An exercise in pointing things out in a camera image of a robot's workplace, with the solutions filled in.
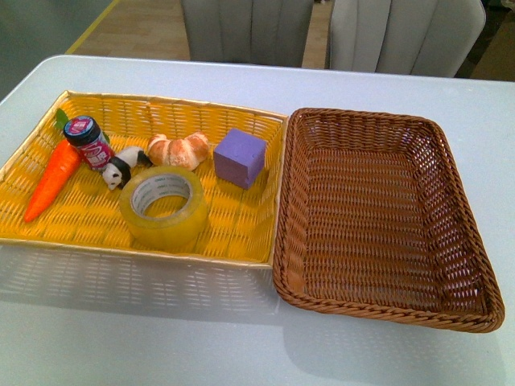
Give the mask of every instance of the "chair back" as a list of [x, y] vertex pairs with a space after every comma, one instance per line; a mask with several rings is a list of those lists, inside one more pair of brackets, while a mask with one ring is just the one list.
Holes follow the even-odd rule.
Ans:
[[196, 61], [301, 67], [313, 0], [181, 0]]
[[333, 0], [326, 68], [452, 77], [485, 20], [481, 0]]

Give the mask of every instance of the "woven basket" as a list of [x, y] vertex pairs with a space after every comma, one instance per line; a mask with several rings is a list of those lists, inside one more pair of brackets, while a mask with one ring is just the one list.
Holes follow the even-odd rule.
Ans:
[[[89, 115], [106, 132], [115, 151], [146, 148], [148, 138], [164, 133], [184, 138], [202, 130], [211, 151], [238, 128], [266, 140], [265, 168], [247, 191], [220, 180], [212, 155], [195, 170], [209, 207], [208, 226], [194, 244], [161, 251], [139, 244], [118, 210], [120, 190], [109, 191], [99, 173], [82, 165], [56, 201], [36, 220], [23, 213], [52, 149], [64, 138], [54, 127], [61, 108], [69, 117]], [[40, 248], [68, 248], [137, 257], [215, 261], [245, 267], [270, 267], [278, 213], [283, 136], [287, 117], [255, 109], [152, 96], [64, 92], [27, 140], [0, 170], [0, 239]], [[141, 171], [137, 166], [133, 175]], [[169, 204], [180, 207], [181, 200]]]
[[293, 114], [274, 284], [328, 314], [468, 332], [505, 316], [447, 140], [420, 117]]

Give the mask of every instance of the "carrot leaf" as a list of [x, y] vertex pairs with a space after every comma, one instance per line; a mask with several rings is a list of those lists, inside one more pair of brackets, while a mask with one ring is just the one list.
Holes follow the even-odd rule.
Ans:
[[68, 116], [62, 109], [57, 109], [56, 112], [56, 128], [59, 130], [64, 129], [64, 125], [68, 123]]

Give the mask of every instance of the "panda figurine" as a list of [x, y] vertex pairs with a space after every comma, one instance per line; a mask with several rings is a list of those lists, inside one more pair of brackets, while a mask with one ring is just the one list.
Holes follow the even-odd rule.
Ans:
[[126, 147], [109, 160], [102, 178], [111, 191], [115, 187], [122, 189], [130, 180], [130, 169], [136, 165], [152, 166], [152, 162], [141, 147]]

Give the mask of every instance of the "croissant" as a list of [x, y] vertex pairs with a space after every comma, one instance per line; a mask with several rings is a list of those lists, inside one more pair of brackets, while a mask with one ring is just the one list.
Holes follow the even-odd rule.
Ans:
[[185, 139], [174, 140], [164, 134], [156, 134], [149, 139], [146, 153], [155, 165], [182, 166], [194, 170], [209, 155], [208, 138], [200, 131]]

